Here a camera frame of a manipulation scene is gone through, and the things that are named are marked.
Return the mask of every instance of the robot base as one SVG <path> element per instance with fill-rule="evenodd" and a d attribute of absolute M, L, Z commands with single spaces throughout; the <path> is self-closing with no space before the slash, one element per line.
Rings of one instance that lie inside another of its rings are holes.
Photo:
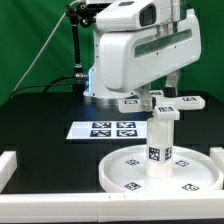
<path fill-rule="evenodd" d="M 93 103 L 97 105 L 118 105 L 120 99 L 130 98 L 135 95 L 134 91 L 129 93 L 115 93 L 109 90 L 105 90 L 101 95 L 89 92 L 86 90 L 84 93 L 84 100 L 87 103 Z"/>
<path fill-rule="evenodd" d="M 170 162 L 173 163 L 171 177 L 152 178 L 146 173 L 146 145 L 123 148 L 101 161 L 100 184 L 106 192 L 168 193 L 222 189 L 223 175 L 210 157 L 173 146 Z"/>

